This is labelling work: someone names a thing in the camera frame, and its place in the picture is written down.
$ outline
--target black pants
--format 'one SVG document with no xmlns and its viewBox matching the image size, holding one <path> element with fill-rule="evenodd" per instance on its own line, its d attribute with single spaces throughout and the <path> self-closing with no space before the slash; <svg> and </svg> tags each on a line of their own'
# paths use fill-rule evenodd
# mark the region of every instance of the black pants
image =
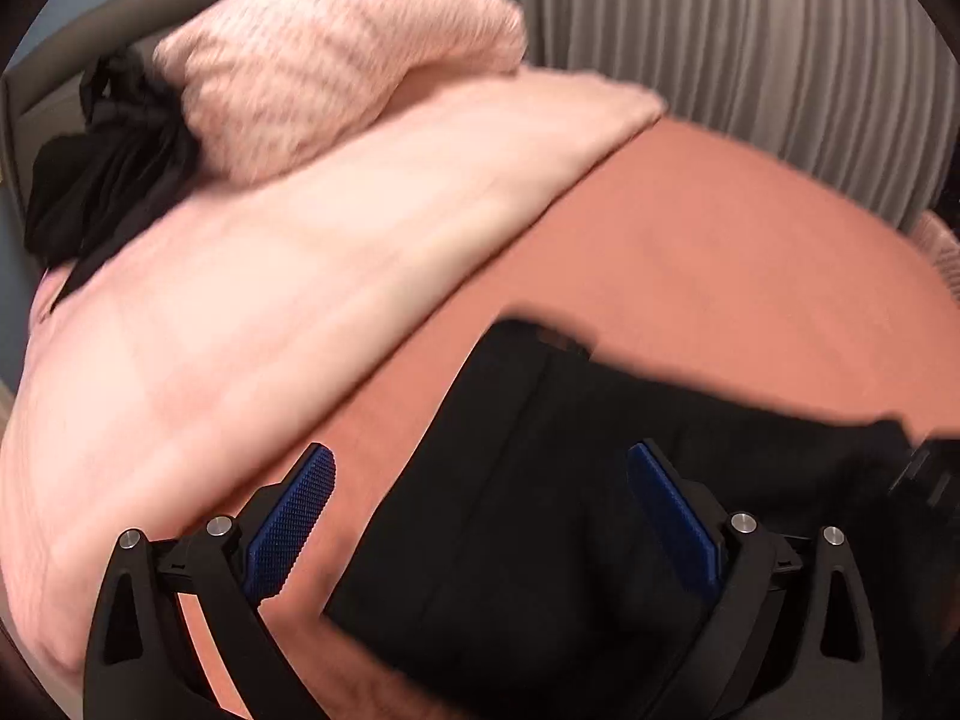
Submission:
<svg viewBox="0 0 960 720">
<path fill-rule="evenodd" d="M 891 711 L 912 697 L 956 565 L 885 494 L 910 451 L 898 423 L 821 424 L 638 379 L 525 322 L 474 348 L 326 613 L 483 717 L 642 717 L 707 613 L 628 488 L 625 452 L 647 437 L 728 511 L 797 536 L 840 526 Z"/>
</svg>

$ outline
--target pink blanket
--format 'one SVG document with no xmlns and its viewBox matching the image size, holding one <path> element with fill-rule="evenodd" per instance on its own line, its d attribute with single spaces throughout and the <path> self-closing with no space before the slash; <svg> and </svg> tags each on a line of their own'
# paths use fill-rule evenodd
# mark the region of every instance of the pink blanket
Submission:
<svg viewBox="0 0 960 720">
<path fill-rule="evenodd" d="M 0 448 L 0 568 L 28 647 L 78 675 L 118 533 L 182 533 L 270 467 L 663 109 L 591 74 L 419 71 L 372 129 L 260 188 L 196 191 L 53 314 L 38 304 Z"/>
</svg>

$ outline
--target black fabric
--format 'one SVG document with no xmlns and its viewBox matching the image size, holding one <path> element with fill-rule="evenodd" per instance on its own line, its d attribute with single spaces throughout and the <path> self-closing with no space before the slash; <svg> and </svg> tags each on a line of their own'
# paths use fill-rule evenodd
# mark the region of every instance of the black fabric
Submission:
<svg viewBox="0 0 960 720">
<path fill-rule="evenodd" d="M 937 659 L 915 707 L 904 720 L 956 720 L 960 717 L 960 634 Z"/>
<path fill-rule="evenodd" d="M 325 613 L 481 717 L 637 720 L 707 611 L 630 494 L 625 452 L 645 437 L 728 511 L 792 535 L 843 528 L 889 712 L 915 696 L 957 564 L 886 495 L 910 451 L 898 423 L 820 424 L 638 379 L 524 322 L 474 348 Z"/>
<path fill-rule="evenodd" d="M 83 74 L 80 105 L 85 134 L 40 148 L 27 205 L 27 251 L 47 268 L 77 260 L 56 302 L 184 197 L 199 153 L 178 94 L 134 50 Z"/>
<path fill-rule="evenodd" d="M 0 621 L 1 717 L 16 720 L 68 720 L 16 649 Z"/>
</svg>

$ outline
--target black plastic bracket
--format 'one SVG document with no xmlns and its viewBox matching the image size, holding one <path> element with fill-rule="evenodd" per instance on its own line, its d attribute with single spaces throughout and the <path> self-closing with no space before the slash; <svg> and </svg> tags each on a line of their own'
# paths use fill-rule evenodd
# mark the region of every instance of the black plastic bracket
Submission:
<svg viewBox="0 0 960 720">
<path fill-rule="evenodd" d="M 251 498 L 237 519 L 217 517 L 179 541 L 126 531 L 114 545 L 90 631 L 83 714 L 91 720 L 227 720 L 186 629 L 178 593 L 195 594 L 247 709 L 256 720 L 328 717 L 243 594 L 243 545 L 318 445 L 278 485 Z"/>
<path fill-rule="evenodd" d="M 880 655 L 846 536 L 781 536 L 747 512 L 727 514 L 644 444 L 725 544 L 719 600 L 644 720 L 880 720 Z"/>
</svg>

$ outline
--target pink knit fabric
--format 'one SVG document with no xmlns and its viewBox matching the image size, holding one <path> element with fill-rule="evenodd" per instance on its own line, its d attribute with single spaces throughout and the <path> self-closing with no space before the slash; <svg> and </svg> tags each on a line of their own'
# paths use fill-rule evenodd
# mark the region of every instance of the pink knit fabric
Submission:
<svg viewBox="0 0 960 720">
<path fill-rule="evenodd" d="M 510 0 L 222 0 L 164 39 L 154 62 L 184 90 L 206 162 L 251 184 L 367 127 L 410 69 L 517 69 Z"/>
<path fill-rule="evenodd" d="M 960 303 L 960 241 L 952 229 L 933 211 L 924 211 L 910 231 L 910 240 L 940 272 L 953 299 Z"/>
</svg>

